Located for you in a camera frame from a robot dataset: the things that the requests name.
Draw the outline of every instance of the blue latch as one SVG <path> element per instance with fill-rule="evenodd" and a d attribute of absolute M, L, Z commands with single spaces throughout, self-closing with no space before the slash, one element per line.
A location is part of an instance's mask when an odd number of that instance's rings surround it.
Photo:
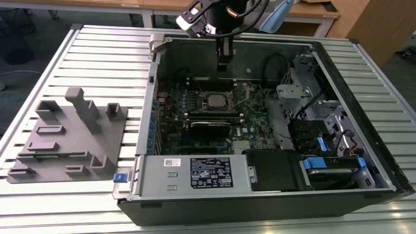
<path fill-rule="evenodd" d="M 111 181 L 114 183 L 126 183 L 127 182 L 127 174 L 125 173 L 115 173 L 111 177 Z"/>
<path fill-rule="evenodd" d="M 303 160 L 305 169 L 322 169 L 326 168 L 325 160 L 322 157 L 307 157 Z"/>
<path fill-rule="evenodd" d="M 327 151 L 323 139 L 321 137 L 317 138 L 317 142 L 319 144 L 319 149 L 322 150 L 322 152 Z"/>
<path fill-rule="evenodd" d="M 361 168 L 366 166 L 365 160 L 361 157 L 358 158 L 358 165 Z"/>

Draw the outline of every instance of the warning label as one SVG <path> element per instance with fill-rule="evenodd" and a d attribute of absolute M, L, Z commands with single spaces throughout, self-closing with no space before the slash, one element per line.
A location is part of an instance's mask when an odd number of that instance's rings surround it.
<path fill-rule="evenodd" d="M 233 187 L 229 157 L 191 158 L 190 186 L 194 189 Z"/>

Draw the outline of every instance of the table leg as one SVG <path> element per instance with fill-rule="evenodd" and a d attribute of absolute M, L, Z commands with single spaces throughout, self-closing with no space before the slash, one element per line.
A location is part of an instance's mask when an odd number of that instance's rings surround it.
<path fill-rule="evenodd" d="M 142 27 L 141 20 L 142 17 L 139 14 L 129 14 L 130 25 L 133 27 Z"/>
<path fill-rule="evenodd" d="M 141 9 L 142 24 L 145 28 L 154 27 L 154 16 L 151 10 Z"/>
<path fill-rule="evenodd" d="M 54 11 L 54 10 L 47 10 L 47 13 L 49 13 L 49 16 L 50 16 L 51 20 L 55 20 L 55 19 L 58 18 L 58 16 L 57 16 L 57 11 Z"/>
<path fill-rule="evenodd" d="M 314 32 L 314 37 L 323 38 L 330 29 L 331 23 L 334 19 L 323 19 L 322 23 L 318 25 L 317 30 Z"/>

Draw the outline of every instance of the white sticker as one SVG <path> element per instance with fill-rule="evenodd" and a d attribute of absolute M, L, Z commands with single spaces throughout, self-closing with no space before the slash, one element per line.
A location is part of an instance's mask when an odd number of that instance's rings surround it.
<path fill-rule="evenodd" d="M 181 159 L 179 158 L 165 158 L 162 165 L 165 167 L 179 167 L 181 166 Z"/>
<path fill-rule="evenodd" d="M 138 7 L 137 4 L 121 4 L 121 6 L 125 6 L 125 7 Z"/>

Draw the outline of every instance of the slotted aluminum surface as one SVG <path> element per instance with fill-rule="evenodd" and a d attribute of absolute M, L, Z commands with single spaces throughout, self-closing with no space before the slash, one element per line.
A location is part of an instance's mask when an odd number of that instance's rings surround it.
<path fill-rule="evenodd" d="M 67 104 L 63 91 L 83 88 L 95 105 L 117 102 L 127 106 L 118 167 L 133 165 L 134 144 L 146 76 L 147 41 L 151 33 L 182 34 L 175 30 L 85 25 L 70 30 L 45 69 L 0 145 L 0 233 L 416 233 L 416 195 L 389 204 L 373 205 L 335 218 L 137 227 L 111 199 L 111 181 L 7 184 L 6 171 L 35 123 L 38 100 Z M 315 40 L 307 37 L 243 34 L 241 37 Z M 414 113 L 359 47 L 345 39 L 318 39 L 343 76 L 395 161 L 416 184 Z M 121 184 L 127 191 L 129 184 Z"/>

